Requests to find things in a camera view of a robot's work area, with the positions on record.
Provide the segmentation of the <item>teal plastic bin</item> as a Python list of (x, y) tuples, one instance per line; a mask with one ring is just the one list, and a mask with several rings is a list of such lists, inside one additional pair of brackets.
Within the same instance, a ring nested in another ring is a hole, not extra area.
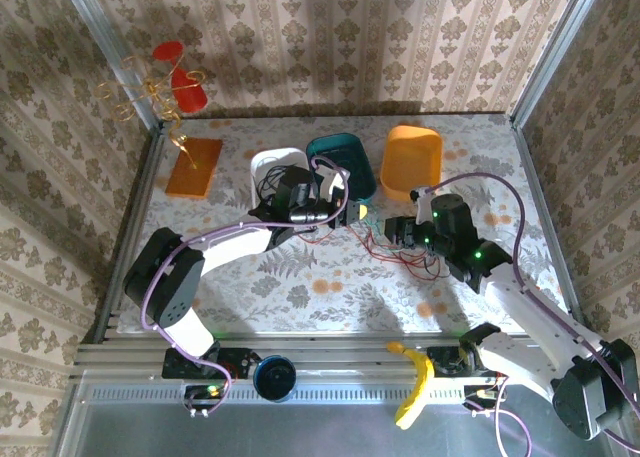
[(351, 133), (318, 137), (306, 147), (308, 158), (321, 156), (350, 173), (350, 198), (366, 204), (377, 188), (369, 159), (361, 140)]

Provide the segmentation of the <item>white plastic bin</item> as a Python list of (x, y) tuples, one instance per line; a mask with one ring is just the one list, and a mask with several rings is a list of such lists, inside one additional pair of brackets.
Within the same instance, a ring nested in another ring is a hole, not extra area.
[(262, 151), (251, 160), (252, 206), (265, 222), (291, 227), (292, 214), (310, 206), (314, 186), (307, 156), (297, 148)]

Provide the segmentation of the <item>orange plastic bin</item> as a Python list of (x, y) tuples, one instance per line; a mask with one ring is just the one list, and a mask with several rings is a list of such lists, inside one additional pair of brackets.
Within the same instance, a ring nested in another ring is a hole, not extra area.
[(441, 181), (443, 139), (433, 129), (398, 125), (386, 139), (380, 182), (385, 196), (394, 201), (410, 201), (417, 187)]

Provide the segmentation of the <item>wooden base board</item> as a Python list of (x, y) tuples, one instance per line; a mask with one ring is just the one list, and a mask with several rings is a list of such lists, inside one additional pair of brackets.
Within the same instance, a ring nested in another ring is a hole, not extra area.
[(187, 152), (181, 151), (165, 193), (170, 197), (204, 199), (213, 182), (223, 142), (217, 139), (188, 138)]

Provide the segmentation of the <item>yellow banana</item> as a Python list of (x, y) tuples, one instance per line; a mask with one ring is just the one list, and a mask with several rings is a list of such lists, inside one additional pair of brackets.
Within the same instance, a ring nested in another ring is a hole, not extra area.
[(414, 388), (395, 413), (395, 425), (401, 430), (408, 430), (428, 403), (428, 386), (435, 377), (434, 365), (426, 354), (409, 349), (400, 342), (389, 342), (386, 348), (391, 353), (407, 357), (416, 369)]

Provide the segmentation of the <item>red plastic goblet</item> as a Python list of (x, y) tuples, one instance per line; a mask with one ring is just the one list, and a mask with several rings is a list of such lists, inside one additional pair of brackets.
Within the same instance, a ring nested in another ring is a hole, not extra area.
[(179, 41), (163, 42), (153, 50), (152, 56), (157, 61), (171, 64), (170, 90), (180, 111), (191, 114), (203, 110), (208, 103), (202, 87), (205, 74), (199, 70), (187, 71), (183, 68), (183, 44)]

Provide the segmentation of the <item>small controller board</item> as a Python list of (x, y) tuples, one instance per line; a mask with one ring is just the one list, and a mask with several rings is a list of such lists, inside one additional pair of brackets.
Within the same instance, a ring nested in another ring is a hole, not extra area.
[(182, 403), (191, 418), (208, 418), (220, 406), (227, 390), (227, 384), (189, 385)]
[(463, 407), (473, 416), (493, 417), (498, 392), (504, 382), (492, 385), (465, 385), (463, 387)]

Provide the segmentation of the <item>blue round cup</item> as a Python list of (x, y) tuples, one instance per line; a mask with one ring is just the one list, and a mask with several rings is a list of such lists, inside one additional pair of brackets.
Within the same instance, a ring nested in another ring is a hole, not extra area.
[(269, 402), (282, 403), (291, 399), (296, 385), (296, 368), (283, 356), (266, 357), (257, 364), (253, 374), (254, 389)]

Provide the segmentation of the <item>grey metal tray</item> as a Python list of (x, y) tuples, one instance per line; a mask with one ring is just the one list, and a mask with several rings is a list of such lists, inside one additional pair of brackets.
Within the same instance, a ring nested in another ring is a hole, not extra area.
[(394, 414), (405, 385), (310, 384), (284, 403), (239, 383), (194, 417), (173, 382), (80, 384), (48, 457), (631, 457), (605, 437), (583, 441), (528, 390), (509, 390), (494, 419), (459, 404), (427, 406), (407, 430)]

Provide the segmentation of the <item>aluminium table side rail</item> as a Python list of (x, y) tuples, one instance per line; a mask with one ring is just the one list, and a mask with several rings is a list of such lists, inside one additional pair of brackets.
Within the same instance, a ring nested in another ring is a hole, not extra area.
[(157, 169), (163, 156), (165, 144), (162, 130), (163, 126), (160, 125), (148, 133), (111, 259), (108, 286), (96, 309), (94, 324), (88, 331), (84, 343), (100, 344), (104, 340), (111, 312), (118, 308), (124, 295), (124, 278), (135, 260), (136, 247), (152, 197)]
[(515, 143), (520, 154), (521, 163), (526, 174), (528, 184), (531, 190), (532, 199), (534, 201), (538, 218), (544, 233), (550, 257), (554, 265), (556, 275), (558, 277), (559, 287), (562, 292), (565, 304), (570, 310), (571, 315), (580, 323), (585, 323), (585, 317), (580, 308), (580, 304), (575, 292), (562, 249), (549, 213), (543, 189), (541, 187), (538, 174), (531, 157), (526, 139), (520, 127), (512, 124), (515, 132)]

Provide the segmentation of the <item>aluminium front frame rail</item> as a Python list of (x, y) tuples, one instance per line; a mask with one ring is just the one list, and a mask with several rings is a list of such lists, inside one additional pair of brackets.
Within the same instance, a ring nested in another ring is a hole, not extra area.
[[(387, 351), (386, 344), (391, 341), (421, 351), (458, 343), (455, 338), (429, 333), (231, 334), (219, 340), (223, 348), (249, 348), (262, 358), (282, 355), (308, 381), (407, 383), (414, 376), (413, 366), (406, 358)], [(99, 344), (80, 345), (70, 374), (73, 379), (91, 376), (104, 381), (153, 380), (160, 377), (168, 348), (168, 342), (156, 333), (110, 332)]]

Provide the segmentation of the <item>aluminium frame post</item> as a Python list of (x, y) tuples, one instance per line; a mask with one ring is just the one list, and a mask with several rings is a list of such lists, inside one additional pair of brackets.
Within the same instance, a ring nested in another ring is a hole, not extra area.
[(150, 131), (161, 128), (160, 119), (152, 110), (150, 101), (143, 98), (138, 87), (142, 85), (141, 73), (135, 70), (125, 59), (133, 55), (125, 39), (119, 35), (116, 26), (109, 20), (103, 5), (99, 0), (71, 0), (83, 22), (98, 45), (109, 66), (114, 72), (115, 79), (125, 84), (125, 92), (133, 102), (136, 115)]
[(527, 84), (510, 113), (510, 122), (514, 129), (521, 128), (532, 114), (595, 1), (568, 1), (538, 63), (534, 66)]

